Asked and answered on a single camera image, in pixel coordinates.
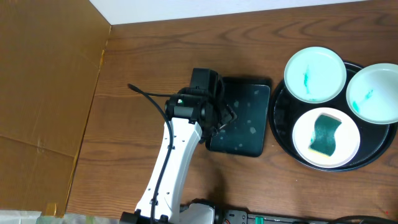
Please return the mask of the green scouring sponge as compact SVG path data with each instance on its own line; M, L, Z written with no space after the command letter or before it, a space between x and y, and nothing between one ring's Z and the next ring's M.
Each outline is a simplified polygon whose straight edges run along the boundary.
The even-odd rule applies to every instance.
M321 114L314 124L309 149L325 156L332 156L336 149L335 133L342 122L327 114Z

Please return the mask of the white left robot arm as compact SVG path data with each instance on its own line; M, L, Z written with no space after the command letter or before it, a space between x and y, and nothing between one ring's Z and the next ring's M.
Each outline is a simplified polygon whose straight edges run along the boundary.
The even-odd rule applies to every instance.
M180 207L193 152L217 135L236 114L224 100L222 87L186 87L169 95L156 109L164 119L164 135L150 181L132 213L120 223L223 223L223 211L210 202Z

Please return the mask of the white plate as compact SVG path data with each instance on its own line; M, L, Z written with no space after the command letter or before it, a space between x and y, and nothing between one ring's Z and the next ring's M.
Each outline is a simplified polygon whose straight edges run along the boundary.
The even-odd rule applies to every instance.
M315 120L321 114L327 114L342 122L335 133L335 152L330 157L308 148ZM358 126L346 113L334 108L315 108L301 115L295 122L292 130L292 142L298 154L306 162L316 167L331 169L341 167L353 159L359 150L361 137Z

